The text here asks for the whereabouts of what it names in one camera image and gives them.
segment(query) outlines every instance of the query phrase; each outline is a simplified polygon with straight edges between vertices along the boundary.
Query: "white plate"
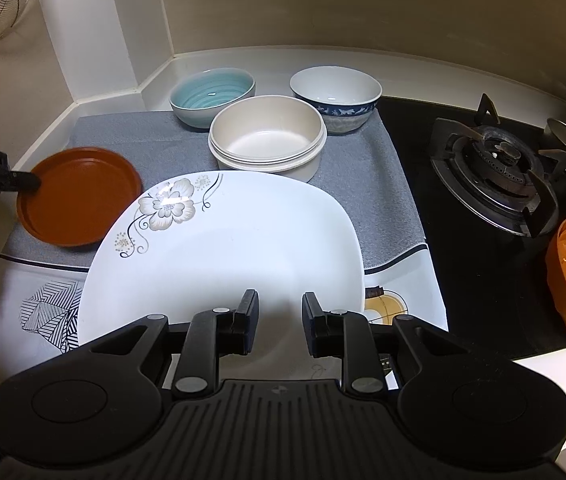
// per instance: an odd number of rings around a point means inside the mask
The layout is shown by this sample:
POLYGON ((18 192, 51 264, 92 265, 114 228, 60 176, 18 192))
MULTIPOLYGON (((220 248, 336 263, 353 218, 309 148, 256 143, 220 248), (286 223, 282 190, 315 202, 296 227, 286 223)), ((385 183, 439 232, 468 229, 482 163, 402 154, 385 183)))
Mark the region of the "white plate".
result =
POLYGON ((340 361, 307 352, 301 297, 324 310, 362 312, 359 241, 341 205, 290 178, 207 171, 170 178, 116 221, 90 267, 80 300, 83 344, 152 313, 171 323, 235 307, 259 293, 249 356, 220 360, 222 378, 338 378, 340 361))

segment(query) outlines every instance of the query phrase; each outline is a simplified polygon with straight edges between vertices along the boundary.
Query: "blue and white bowl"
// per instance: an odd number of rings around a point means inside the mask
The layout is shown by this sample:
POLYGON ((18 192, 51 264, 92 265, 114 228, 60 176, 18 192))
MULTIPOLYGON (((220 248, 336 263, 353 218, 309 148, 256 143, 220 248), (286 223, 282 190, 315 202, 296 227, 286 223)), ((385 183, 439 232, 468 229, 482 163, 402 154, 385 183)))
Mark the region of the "blue and white bowl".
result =
POLYGON ((323 116, 328 133, 356 130, 372 115, 383 93, 372 76, 344 66, 314 66, 289 80, 295 97, 323 116))
POLYGON ((170 105, 181 121, 207 130, 218 112, 255 93, 256 83, 249 72, 214 68, 180 81, 170 93, 170 105))

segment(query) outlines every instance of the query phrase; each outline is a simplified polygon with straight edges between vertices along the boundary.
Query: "beige bowl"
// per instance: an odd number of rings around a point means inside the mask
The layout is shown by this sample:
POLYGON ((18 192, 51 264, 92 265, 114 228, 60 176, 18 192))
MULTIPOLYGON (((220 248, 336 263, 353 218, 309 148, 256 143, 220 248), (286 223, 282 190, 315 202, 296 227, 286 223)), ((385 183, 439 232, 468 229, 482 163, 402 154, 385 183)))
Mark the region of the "beige bowl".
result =
POLYGON ((243 164, 272 164, 310 153, 327 131, 320 113, 294 97, 268 95, 239 101, 215 117, 209 145, 243 164))
POLYGON ((327 131, 323 131, 320 142, 314 146, 309 152, 299 155, 292 160, 285 160, 283 162, 273 162, 269 164, 255 164, 253 162, 242 162, 235 158, 223 155, 217 152, 215 147, 208 139, 208 146, 212 155, 215 156, 218 162, 218 167, 221 170, 241 170, 241 171, 259 171, 261 173, 273 173, 282 176, 287 176, 295 180, 307 182, 310 180, 319 168, 321 161, 321 151, 327 140, 327 131))

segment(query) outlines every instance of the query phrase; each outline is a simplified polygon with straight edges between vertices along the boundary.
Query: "geometric pattern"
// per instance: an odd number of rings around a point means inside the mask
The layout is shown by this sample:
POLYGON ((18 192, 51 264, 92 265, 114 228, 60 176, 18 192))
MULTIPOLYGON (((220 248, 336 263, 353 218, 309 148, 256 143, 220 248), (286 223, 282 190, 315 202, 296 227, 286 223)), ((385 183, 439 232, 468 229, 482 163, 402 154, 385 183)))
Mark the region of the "geometric pattern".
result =
POLYGON ((20 306, 20 325, 23 330, 41 334, 65 353, 79 346, 77 317, 79 313, 80 282, 58 280, 45 283, 20 306))

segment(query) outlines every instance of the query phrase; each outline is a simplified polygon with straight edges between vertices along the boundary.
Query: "flower design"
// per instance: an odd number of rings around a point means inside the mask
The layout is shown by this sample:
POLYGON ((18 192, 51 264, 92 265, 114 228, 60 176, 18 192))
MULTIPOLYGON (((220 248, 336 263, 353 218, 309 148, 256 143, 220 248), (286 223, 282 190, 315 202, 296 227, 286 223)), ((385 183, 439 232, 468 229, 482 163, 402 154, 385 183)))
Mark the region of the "flower design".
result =
POLYGON ((143 215, 150 217, 148 222, 152 231, 164 231, 172 222, 180 224, 194 216, 196 209, 192 195, 194 186, 187 178, 182 178, 171 186, 165 186, 156 197, 141 197, 139 209, 143 215))
POLYGON ((337 106, 319 106, 315 105, 316 109, 320 111, 323 115, 343 117, 343 116, 357 116, 366 114, 376 107, 377 103, 373 102, 368 105, 363 105, 359 109, 356 108, 339 108, 337 106))
POLYGON ((119 233, 114 240, 114 248, 116 252, 127 251, 132 248, 132 242, 125 233, 119 233))
POLYGON ((207 175, 201 175, 194 181, 194 187, 199 191, 207 186, 209 186, 209 177, 207 175))
POLYGON ((195 186, 188 178, 181 178, 172 184, 166 182, 158 190, 151 190, 138 199, 138 208, 134 219, 127 226, 127 231, 118 233, 114 239, 114 250, 121 258, 132 254, 144 254, 149 248, 147 230, 165 231, 172 223, 181 224, 194 217, 197 205, 201 211, 211 207, 209 199, 223 182, 223 174, 217 173, 214 182, 207 174, 201 174, 195 180, 197 190, 201 190, 195 202, 195 186))

